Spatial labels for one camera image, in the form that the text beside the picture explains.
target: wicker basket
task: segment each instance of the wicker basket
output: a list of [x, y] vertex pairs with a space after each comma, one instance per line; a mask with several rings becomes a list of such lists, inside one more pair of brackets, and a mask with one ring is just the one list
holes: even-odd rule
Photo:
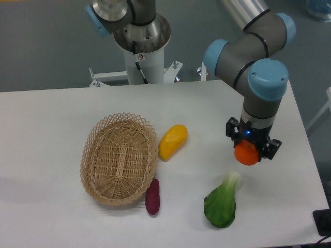
[[149, 187], [156, 169], [157, 140], [140, 115], [118, 113], [101, 120], [88, 136], [81, 161], [81, 180], [95, 200], [129, 204]]

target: orange ball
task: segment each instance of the orange ball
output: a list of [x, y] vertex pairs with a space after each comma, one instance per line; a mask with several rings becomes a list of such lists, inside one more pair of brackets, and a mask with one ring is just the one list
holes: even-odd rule
[[259, 161], [259, 152], [255, 145], [247, 140], [241, 140], [234, 148], [235, 158], [245, 165], [255, 165]]

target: yellow mango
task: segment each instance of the yellow mango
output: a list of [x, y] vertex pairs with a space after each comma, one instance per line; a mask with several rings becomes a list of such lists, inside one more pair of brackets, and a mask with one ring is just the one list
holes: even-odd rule
[[160, 159], [168, 161], [169, 158], [186, 142], [187, 135], [187, 128], [184, 125], [176, 124], [172, 126], [164, 134], [159, 143]]

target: leafy green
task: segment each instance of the leafy green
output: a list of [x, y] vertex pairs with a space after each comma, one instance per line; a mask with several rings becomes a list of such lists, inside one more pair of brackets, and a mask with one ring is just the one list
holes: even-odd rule
[[226, 228], [235, 219], [235, 189], [240, 183], [240, 174], [228, 172], [222, 184], [205, 197], [204, 213], [206, 218], [218, 228]]

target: blue joint cap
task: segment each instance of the blue joint cap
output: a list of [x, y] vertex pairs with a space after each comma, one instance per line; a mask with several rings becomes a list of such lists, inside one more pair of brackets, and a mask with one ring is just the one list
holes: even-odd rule
[[286, 43], [285, 43], [285, 46], [287, 46], [288, 44], [292, 43], [292, 41], [294, 40], [294, 38], [296, 36], [295, 22], [287, 14], [278, 13], [276, 15], [281, 17], [283, 19], [284, 24], [285, 24], [285, 27], [286, 27]]
[[205, 52], [205, 55], [203, 57], [203, 63], [205, 64], [207, 69], [214, 75], [216, 75], [216, 65], [218, 58], [227, 43], [227, 40], [215, 40], [212, 44], [208, 46]]
[[259, 98], [277, 101], [284, 96], [288, 79], [289, 72], [282, 62], [265, 58], [251, 66], [248, 85]]
[[93, 10], [91, 9], [91, 7], [89, 5], [87, 5], [85, 7], [85, 12], [87, 14], [89, 22], [91, 22], [93, 28], [101, 37], [106, 37], [106, 36], [110, 35], [109, 32], [107, 31], [107, 29], [105, 29], [105, 27], [101, 24], [99, 19], [96, 17], [96, 15], [94, 14]]

